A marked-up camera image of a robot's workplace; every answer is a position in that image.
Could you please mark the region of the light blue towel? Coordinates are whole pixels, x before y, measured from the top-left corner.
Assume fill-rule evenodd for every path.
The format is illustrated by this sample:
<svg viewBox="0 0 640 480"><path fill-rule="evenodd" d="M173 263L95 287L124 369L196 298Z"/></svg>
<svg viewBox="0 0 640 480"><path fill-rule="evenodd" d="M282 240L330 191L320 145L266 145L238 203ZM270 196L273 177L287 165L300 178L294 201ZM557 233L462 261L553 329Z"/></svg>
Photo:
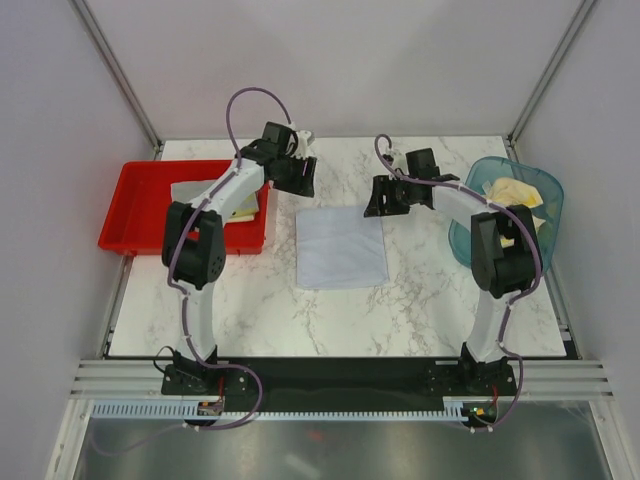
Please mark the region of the light blue towel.
<svg viewBox="0 0 640 480"><path fill-rule="evenodd" d="M389 281L382 221L362 206L296 213L296 281L308 290L380 286Z"/></svg>

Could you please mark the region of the grey towel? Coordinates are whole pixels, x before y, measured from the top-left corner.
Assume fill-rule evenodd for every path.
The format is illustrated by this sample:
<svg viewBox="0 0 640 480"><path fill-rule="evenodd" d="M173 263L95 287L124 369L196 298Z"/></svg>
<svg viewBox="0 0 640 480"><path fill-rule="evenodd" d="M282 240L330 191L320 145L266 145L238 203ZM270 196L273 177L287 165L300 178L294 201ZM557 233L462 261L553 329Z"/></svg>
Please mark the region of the grey towel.
<svg viewBox="0 0 640 480"><path fill-rule="evenodd" d="M187 203L197 195L202 194L213 185L213 181L186 181L173 183L170 186L172 201Z"/></svg>

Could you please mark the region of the yellow green patterned towel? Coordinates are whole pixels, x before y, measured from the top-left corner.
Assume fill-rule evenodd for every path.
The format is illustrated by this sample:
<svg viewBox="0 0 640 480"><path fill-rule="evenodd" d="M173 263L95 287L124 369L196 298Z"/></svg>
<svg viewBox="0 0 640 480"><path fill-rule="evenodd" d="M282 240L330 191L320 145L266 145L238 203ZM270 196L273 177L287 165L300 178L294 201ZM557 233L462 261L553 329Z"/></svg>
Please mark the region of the yellow green patterned towel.
<svg viewBox="0 0 640 480"><path fill-rule="evenodd" d="M258 194L254 192L248 196L240 206L232 213L229 223L244 223L253 221L259 212Z"/></svg>

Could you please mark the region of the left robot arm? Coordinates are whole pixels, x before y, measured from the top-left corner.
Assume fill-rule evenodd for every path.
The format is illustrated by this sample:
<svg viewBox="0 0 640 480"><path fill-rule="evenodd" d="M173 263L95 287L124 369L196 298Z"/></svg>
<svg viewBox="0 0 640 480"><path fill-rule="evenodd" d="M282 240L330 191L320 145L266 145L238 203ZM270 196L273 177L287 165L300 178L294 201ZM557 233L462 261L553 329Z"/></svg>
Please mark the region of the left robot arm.
<svg viewBox="0 0 640 480"><path fill-rule="evenodd" d="M164 370L164 395L208 395L217 387L223 366L217 360L213 295L226 263L224 227L242 202L267 184L313 197L313 141L309 130L269 122L211 186L170 204L161 260L168 286L181 294L182 338Z"/></svg>

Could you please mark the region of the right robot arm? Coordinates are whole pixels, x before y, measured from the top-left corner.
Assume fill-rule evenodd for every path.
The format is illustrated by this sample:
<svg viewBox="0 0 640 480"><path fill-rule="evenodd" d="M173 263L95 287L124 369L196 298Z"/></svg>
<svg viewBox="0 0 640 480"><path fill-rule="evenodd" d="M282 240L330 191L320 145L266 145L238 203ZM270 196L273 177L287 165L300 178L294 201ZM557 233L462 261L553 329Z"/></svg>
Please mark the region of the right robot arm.
<svg viewBox="0 0 640 480"><path fill-rule="evenodd" d="M437 380L480 394L513 379L517 354L505 344L513 306L532 294L542 275L542 259L529 207L504 206L472 190L453 174L441 174L430 148L406 154L408 171L374 147L388 171L373 178L364 215L406 215L414 205L447 215L470 234L471 273L480 296L471 333L455 365Z"/></svg>

